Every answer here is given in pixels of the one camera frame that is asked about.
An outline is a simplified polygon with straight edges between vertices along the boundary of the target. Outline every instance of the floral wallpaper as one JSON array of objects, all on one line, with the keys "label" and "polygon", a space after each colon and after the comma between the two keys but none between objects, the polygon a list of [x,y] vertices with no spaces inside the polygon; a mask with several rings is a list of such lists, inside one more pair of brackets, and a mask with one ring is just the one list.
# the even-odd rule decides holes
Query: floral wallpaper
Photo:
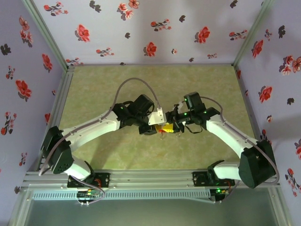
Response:
[{"label": "floral wallpaper", "polygon": [[[33,2],[68,65],[233,63],[262,4],[262,0]],[[255,57],[260,48],[259,41]]]},{"label": "floral wallpaper", "polygon": [[298,0],[275,1],[236,68],[253,109],[250,117],[259,125],[260,137],[272,144],[295,225],[301,222],[300,9]]},{"label": "floral wallpaper", "polygon": [[63,70],[22,1],[4,1],[1,7],[0,194],[5,204],[0,225],[5,226],[25,173],[39,156]]}]

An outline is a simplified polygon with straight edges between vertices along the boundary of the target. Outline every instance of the green surface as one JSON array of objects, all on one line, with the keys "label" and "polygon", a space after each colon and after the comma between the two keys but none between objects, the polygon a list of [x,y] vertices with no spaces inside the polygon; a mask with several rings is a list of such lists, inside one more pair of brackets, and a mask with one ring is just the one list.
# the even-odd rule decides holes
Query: green surface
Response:
[{"label": "green surface", "polygon": [[[118,86],[130,77],[147,81],[165,112],[193,91],[213,98],[222,104],[224,116],[231,124],[253,136],[235,71],[230,65],[77,67],[60,129],[81,124],[108,110]],[[134,101],[140,94],[153,99],[143,83],[130,81],[121,89],[118,103]],[[210,101],[204,103],[218,109]],[[207,131],[200,134],[185,131],[180,137],[167,134],[161,140],[160,134],[139,135],[135,126],[100,136],[80,147],[74,155],[88,161],[94,169],[205,169],[218,160],[238,160],[234,151]]]}]

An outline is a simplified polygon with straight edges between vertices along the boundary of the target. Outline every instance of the glass panel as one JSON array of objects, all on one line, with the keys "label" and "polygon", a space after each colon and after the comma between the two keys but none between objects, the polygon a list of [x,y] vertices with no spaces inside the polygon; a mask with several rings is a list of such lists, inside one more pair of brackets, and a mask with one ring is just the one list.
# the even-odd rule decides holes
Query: glass panel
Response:
[{"label": "glass panel", "polygon": [[237,189],[222,204],[191,200],[32,201],[26,226],[278,226],[267,189]]}]

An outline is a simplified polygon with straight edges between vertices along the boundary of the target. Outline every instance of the vent grille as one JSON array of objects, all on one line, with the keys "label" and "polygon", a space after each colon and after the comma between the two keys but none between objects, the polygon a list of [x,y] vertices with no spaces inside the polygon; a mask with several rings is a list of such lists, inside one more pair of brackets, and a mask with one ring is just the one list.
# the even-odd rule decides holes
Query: vent grille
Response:
[{"label": "vent grille", "polygon": [[[137,200],[137,199],[185,199],[209,198],[210,190],[145,190],[145,191],[107,191],[104,200]],[[76,200],[77,191],[36,191],[35,200]]]}]

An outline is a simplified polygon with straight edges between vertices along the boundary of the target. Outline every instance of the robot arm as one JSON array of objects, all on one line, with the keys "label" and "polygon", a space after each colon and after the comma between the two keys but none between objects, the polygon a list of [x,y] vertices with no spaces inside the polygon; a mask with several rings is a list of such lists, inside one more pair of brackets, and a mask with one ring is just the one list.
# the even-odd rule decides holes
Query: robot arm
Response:
[{"label": "robot arm", "polygon": [[136,125],[139,133],[144,135],[156,134],[159,128],[172,128],[170,132],[184,132],[189,124],[197,124],[203,129],[215,134],[224,141],[240,158],[240,162],[218,161],[208,167],[208,179],[214,184],[219,179],[242,180],[250,188],[255,188],[265,180],[275,175],[274,167],[258,150],[257,145],[275,163],[270,143],[251,138],[243,134],[231,124],[222,120],[220,112],[205,104],[197,92],[184,96],[189,111],[178,112],[178,105],[174,105],[171,112],[163,113],[162,109],[149,112],[154,103],[145,95],[140,95],[134,102],[115,104],[112,111],[101,120],[104,114],[85,122],[84,124],[59,130],[52,127],[44,140],[42,151],[47,157],[54,144],[67,134],[70,134],[56,148],[49,160],[53,173],[65,172],[87,183],[94,179],[94,172],[86,161],[72,156],[72,152],[90,140],[105,133],[116,131],[125,126]]}]

